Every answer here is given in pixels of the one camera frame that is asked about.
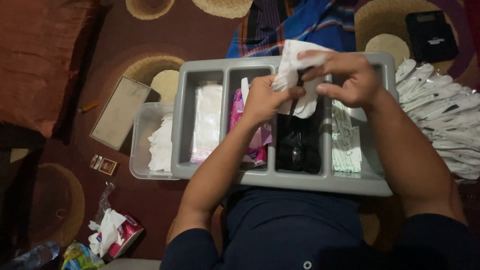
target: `person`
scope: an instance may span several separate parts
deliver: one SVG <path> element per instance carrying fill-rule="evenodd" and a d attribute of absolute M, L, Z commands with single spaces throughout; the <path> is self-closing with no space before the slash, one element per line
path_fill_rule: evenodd
<path fill-rule="evenodd" d="M 275 116 L 280 104 L 305 94 L 301 87 L 273 92 L 275 75 L 269 75 L 253 80 L 243 116 L 190 179 L 161 270 L 478 267 L 475 242 L 443 160 L 363 55 L 306 51 L 298 58 L 322 53 L 326 63 L 302 78 L 348 78 L 343 86 L 320 84 L 316 90 L 365 111 L 386 180 L 406 216 L 392 250 L 382 253 L 365 243 L 354 196 L 251 187 L 229 197 L 228 244 L 218 256 L 209 233 L 212 214 L 232 186 L 254 132 Z"/>

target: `hand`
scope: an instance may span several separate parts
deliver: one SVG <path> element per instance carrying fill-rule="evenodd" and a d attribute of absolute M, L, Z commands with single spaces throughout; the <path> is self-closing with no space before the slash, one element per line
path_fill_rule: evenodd
<path fill-rule="evenodd" d="M 261 125 L 275 116 L 282 103 L 305 95 L 305 89 L 300 86 L 288 91 L 274 92 L 271 85 L 275 77 L 276 74 L 272 74 L 253 79 L 241 118 L 255 126 Z"/>
<path fill-rule="evenodd" d="M 303 59 L 319 54 L 327 55 L 325 64 L 304 74 L 302 77 L 304 81 L 311 81 L 326 74 L 347 76 L 342 87 L 334 84 L 319 84 L 317 86 L 319 95 L 339 100 L 350 108 L 369 109 L 386 92 L 367 58 L 359 53 L 308 50 L 298 53 L 297 57 Z"/>

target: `gray cutlery tray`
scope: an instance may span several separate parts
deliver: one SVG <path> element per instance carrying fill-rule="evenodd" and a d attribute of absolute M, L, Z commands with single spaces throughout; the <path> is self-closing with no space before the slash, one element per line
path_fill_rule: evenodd
<path fill-rule="evenodd" d="M 364 53 L 373 65 L 385 88 L 398 101 L 395 88 L 395 66 L 393 57 L 385 52 Z M 200 81 L 223 82 L 220 141 L 229 130 L 230 112 L 235 90 L 240 81 L 277 72 L 281 56 L 266 56 L 238 59 L 219 59 L 186 62 L 180 68 L 178 91 L 175 96 L 172 128 L 171 170 L 175 177 L 190 179 L 200 164 L 190 163 L 193 127 L 195 120 L 195 89 Z M 334 84 L 343 81 L 331 77 Z M 320 155 L 322 166 L 318 174 L 277 170 L 276 119 L 272 120 L 273 142 L 268 145 L 268 161 L 264 166 L 239 173 L 239 183 L 279 188 L 326 191 L 347 194 L 390 196 L 392 191 L 384 180 L 384 171 L 377 156 L 373 135 L 362 109 L 350 109 L 352 126 L 360 127 L 362 152 L 361 172 L 336 172 L 332 169 L 332 101 L 321 97 L 323 109 L 317 113 L 322 118 L 320 126 Z"/>

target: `water bottle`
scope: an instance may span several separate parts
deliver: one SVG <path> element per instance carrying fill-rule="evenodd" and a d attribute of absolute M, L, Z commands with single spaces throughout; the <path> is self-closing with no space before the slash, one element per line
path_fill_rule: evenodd
<path fill-rule="evenodd" d="M 39 245 L 29 252 L 16 257 L 6 265 L 0 267 L 1 270 L 33 270 L 37 269 L 49 261 L 55 259 L 60 252 L 60 246 L 48 241 L 43 245 Z"/>

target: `brown pillow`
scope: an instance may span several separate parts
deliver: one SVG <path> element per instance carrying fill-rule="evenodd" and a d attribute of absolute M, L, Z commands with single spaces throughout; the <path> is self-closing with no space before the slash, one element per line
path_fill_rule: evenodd
<path fill-rule="evenodd" d="M 97 7 L 97 0 L 0 1 L 0 121 L 52 135 Z"/>

